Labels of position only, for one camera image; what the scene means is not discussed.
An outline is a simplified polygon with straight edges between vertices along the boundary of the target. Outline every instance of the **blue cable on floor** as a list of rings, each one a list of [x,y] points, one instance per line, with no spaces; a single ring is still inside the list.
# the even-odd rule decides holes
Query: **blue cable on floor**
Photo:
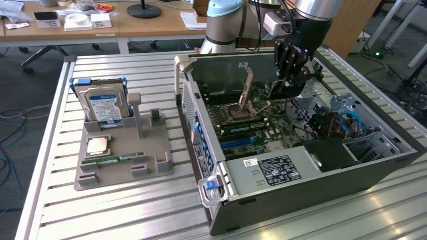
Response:
[[[8,164],[8,167],[12,170],[13,178],[14,178],[16,186],[17,186],[17,198],[16,198],[14,202],[10,204],[10,206],[2,212],[0,212],[0,217],[1,217],[6,213],[6,211],[9,209],[12,209],[16,206],[16,204],[18,203],[18,201],[21,200],[21,184],[20,184],[18,176],[16,175],[13,163],[9,162],[9,160],[6,160],[4,157],[0,157],[0,159],[4,161],[5,164]]]
[[[24,133],[25,133],[25,127],[21,124],[8,123],[8,122],[4,122],[4,121],[0,121],[0,124],[5,124],[5,125],[10,125],[10,126],[18,126],[21,128],[21,134],[20,134],[18,138],[10,144],[8,144],[6,146],[0,147],[0,149],[6,149],[13,144],[16,144],[18,140],[21,140],[21,138],[24,136]],[[8,210],[12,209],[16,206],[16,204],[20,202],[22,193],[21,193],[21,184],[20,184],[18,176],[16,174],[13,163],[4,157],[0,157],[0,160],[4,161],[4,164],[6,164],[9,169],[12,170],[13,178],[14,178],[14,181],[16,181],[16,187],[17,187],[17,198],[16,198],[14,202],[10,204],[10,206],[6,209],[4,209],[2,212],[0,212],[0,217],[1,217],[8,212]]]
[[[4,121],[0,121],[0,124],[5,124],[5,125],[10,125],[10,126],[18,126],[21,128],[21,133],[20,133],[20,136],[18,138],[6,146],[4,147],[0,147],[0,149],[6,149],[8,147],[10,147],[13,144],[17,143],[18,140],[21,140],[21,138],[24,137],[24,133],[25,133],[25,127],[24,125],[21,124],[16,124],[16,123],[8,123],[8,122],[4,122]]]

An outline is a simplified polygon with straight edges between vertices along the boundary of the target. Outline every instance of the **motherboard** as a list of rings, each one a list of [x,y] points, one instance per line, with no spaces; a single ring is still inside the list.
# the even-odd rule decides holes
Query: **motherboard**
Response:
[[[244,109],[238,103],[208,105],[206,112],[226,160],[292,148],[307,134],[285,118],[286,100],[268,100],[262,83],[254,83]]]

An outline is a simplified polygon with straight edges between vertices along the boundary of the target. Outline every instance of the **blue pcie slot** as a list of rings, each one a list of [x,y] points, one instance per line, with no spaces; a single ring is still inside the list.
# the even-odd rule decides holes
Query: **blue pcie slot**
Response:
[[[234,148],[234,147],[240,147],[240,146],[244,146],[244,145],[253,144],[254,139],[256,139],[256,136],[253,136],[250,138],[246,138],[246,139],[242,139],[242,140],[238,140],[238,141],[222,143],[220,145],[220,148],[221,149],[229,149],[229,148]]]

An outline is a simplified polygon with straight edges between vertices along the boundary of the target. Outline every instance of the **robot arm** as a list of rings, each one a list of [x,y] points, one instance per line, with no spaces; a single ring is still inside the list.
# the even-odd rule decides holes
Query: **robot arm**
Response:
[[[301,93],[305,81],[315,74],[311,60],[341,4],[343,0],[296,0],[292,11],[276,10],[265,14],[265,30],[273,36],[284,36],[274,42],[278,82],[272,86],[269,98],[289,98]]]
[[[249,0],[248,4],[242,0],[210,0],[200,53],[234,52],[236,38],[257,39],[258,33],[262,39],[284,37],[274,42],[277,81],[268,96],[272,100],[294,97],[315,74],[311,60],[341,4],[343,0],[296,0],[294,9],[289,10],[285,0]]]

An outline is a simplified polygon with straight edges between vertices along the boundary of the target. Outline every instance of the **white sticker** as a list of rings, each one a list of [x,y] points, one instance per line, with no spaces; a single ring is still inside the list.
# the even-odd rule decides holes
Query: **white sticker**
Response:
[[[249,128],[248,127],[242,127],[242,128],[230,130],[230,132],[234,133],[234,132],[241,132],[241,131],[246,131],[246,130],[249,130]]]
[[[246,62],[240,62],[238,63],[238,68],[241,69],[241,68],[246,68],[246,66],[248,66],[249,64],[246,63]]]
[[[20,29],[20,28],[28,27],[29,24],[25,22],[20,24],[5,24],[4,26],[6,27],[6,29]]]
[[[118,160],[108,160],[108,161],[97,162],[97,165],[106,165],[106,164],[116,164],[116,163],[118,163]]]
[[[256,158],[242,161],[245,167],[252,167],[258,164],[258,160]]]
[[[261,127],[264,127],[264,124],[265,124],[265,123],[253,124],[253,125],[250,125],[250,129],[261,128]]]
[[[114,37],[116,34],[114,33],[98,33],[96,34],[96,37]]]
[[[90,96],[89,101],[97,122],[112,125],[121,121],[120,108],[114,105],[117,102],[116,95]]]

